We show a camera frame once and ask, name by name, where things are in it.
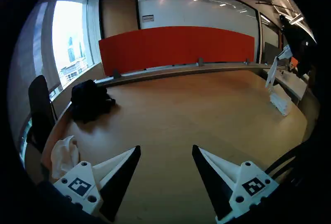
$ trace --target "orange divider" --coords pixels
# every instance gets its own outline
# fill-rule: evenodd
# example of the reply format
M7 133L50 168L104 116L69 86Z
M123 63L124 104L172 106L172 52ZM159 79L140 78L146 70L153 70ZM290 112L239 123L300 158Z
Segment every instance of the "orange divider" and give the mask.
M99 41L105 75L164 65L254 61L254 37L211 27L141 29Z

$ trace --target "window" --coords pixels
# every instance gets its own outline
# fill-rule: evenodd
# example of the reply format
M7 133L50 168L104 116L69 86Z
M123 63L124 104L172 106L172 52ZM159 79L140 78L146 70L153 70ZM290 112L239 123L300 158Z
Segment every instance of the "window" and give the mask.
M52 42L63 88L94 64L86 21L87 2L88 0L58 0L55 5Z

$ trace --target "black backpack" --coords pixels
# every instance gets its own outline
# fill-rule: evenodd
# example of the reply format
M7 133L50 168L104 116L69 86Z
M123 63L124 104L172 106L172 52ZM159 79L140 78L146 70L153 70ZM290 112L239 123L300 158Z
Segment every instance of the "black backpack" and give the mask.
M107 89L97 87L92 80L72 88L71 102L72 118L83 123L96 120L103 113L109 113L110 108L116 104L115 99L107 94Z

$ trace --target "desk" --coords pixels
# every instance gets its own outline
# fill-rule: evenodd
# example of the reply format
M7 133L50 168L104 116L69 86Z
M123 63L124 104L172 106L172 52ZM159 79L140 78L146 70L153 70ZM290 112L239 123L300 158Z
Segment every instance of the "desk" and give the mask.
M212 224L215 213L191 155L193 144L233 163L252 160L266 169L305 133L300 110L293 105L282 116L264 85L262 78L240 70L110 87L118 106L86 125L65 111L43 163L50 166L52 140L69 135L77 138L81 160L92 164L141 145L116 223Z
M302 100L307 89L307 83L298 78L295 74L284 70L284 75L282 75L282 72L277 70L276 81L293 93L299 101Z

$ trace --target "black office chair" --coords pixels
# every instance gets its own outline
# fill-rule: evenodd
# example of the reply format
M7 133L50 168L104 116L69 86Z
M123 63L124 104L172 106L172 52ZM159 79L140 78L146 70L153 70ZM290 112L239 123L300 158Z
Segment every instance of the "black office chair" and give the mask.
M44 76L37 76L30 84L29 101L33 139L29 139L27 142L31 141L31 144L42 153L47 138L57 120Z

